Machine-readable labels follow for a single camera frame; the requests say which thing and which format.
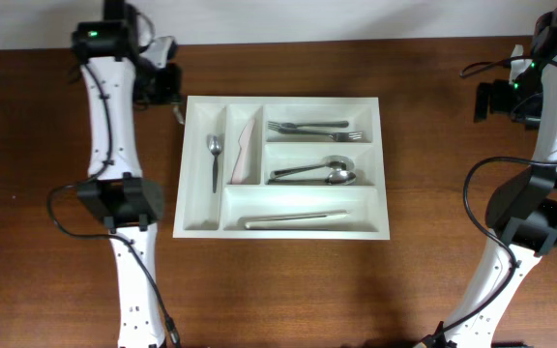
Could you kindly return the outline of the small silver teaspoon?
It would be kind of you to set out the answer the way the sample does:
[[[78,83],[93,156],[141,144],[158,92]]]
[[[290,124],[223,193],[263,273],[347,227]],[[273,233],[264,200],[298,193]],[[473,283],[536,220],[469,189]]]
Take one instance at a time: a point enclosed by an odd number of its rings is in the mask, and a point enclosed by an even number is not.
[[[186,119],[182,112],[181,105],[179,103],[173,104],[172,112],[176,118],[177,123],[184,126],[186,124]]]

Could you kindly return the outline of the small dark teaspoon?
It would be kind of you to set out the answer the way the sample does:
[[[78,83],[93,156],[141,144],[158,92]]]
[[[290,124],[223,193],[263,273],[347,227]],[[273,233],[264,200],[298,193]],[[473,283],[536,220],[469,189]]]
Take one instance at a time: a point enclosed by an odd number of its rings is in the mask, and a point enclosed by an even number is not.
[[[213,157],[212,162],[212,192],[216,193],[219,179],[219,157],[223,151],[224,136],[222,134],[210,134],[208,136],[208,150]]]

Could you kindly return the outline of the white plastic knife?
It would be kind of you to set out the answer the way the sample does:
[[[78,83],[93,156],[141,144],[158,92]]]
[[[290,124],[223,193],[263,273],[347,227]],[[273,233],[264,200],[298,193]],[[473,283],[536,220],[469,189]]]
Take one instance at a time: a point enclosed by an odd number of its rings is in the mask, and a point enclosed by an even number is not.
[[[242,184],[248,175],[249,145],[256,120],[251,118],[245,125],[238,140],[239,154],[231,176],[232,185]]]

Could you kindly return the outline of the silver fork with round handle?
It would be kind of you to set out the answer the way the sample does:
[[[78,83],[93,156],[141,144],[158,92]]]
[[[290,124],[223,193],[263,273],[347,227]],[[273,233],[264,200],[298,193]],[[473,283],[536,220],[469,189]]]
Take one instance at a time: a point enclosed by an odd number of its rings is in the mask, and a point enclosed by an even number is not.
[[[288,123],[288,122],[275,122],[268,121],[269,127],[277,127],[284,129],[300,129],[300,128],[339,128],[345,129],[350,126],[348,121],[338,122],[309,122],[309,123]]]

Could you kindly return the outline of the silver fork slanted handle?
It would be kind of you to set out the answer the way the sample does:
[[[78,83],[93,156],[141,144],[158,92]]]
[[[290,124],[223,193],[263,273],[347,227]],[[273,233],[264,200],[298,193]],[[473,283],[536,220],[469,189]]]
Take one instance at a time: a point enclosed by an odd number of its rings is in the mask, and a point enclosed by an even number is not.
[[[355,142],[364,139],[364,134],[361,131],[354,132],[327,132],[321,130],[297,130],[278,128],[277,132],[283,134],[302,134],[302,135],[319,135],[326,136],[335,142]]]

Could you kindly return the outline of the silver tablespoon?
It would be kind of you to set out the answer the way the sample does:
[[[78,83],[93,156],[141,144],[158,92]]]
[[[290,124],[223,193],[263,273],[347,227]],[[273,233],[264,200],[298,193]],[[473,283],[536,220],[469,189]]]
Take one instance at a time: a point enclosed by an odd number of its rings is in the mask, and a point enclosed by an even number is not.
[[[271,179],[277,179],[285,176],[289,176],[292,174],[297,174],[301,172],[306,172],[310,170],[320,169],[320,168],[331,168],[331,169],[340,169],[340,170],[352,170],[355,168],[355,163],[352,159],[339,156],[339,155],[331,155],[327,156],[326,158],[322,159],[320,163],[299,166],[299,167],[292,167],[292,168],[285,168],[272,171],[270,174]]]
[[[356,182],[357,175],[349,170],[334,170],[323,179],[283,180],[270,179],[269,185],[323,185],[323,186],[348,186]]]

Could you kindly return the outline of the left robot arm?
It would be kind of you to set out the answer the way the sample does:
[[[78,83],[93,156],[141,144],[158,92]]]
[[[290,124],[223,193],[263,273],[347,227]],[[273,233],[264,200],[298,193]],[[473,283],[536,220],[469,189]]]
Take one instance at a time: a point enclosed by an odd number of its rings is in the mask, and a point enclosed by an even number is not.
[[[161,185],[144,177],[133,111],[182,100],[180,68],[171,36],[143,35],[152,21],[124,0],[103,2],[98,21],[78,23],[72,51],[84,79],[91,127],[87,179],[74,189],[105,228],[117,271],[120,347],[181,346],[181,337],[156,282],[155,249],[163,216]]]

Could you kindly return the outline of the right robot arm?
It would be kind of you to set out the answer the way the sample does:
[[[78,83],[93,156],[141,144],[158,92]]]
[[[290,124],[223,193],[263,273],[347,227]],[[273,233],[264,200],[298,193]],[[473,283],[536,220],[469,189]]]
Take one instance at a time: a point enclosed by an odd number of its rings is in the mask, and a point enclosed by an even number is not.
[[[478,86],[474,119],[505,115],[537,131],[536,147],[530,159],[504,159],[523,169],[490,197],[484,221],[475,224],[487,238],[476,273],[458,307],[421,347],[493,346],[521,282],[557,247],[557,8],[538,18],[528,48],[517,45],[511,57],[471,64],[460,75],[497,66],[510,75]]]

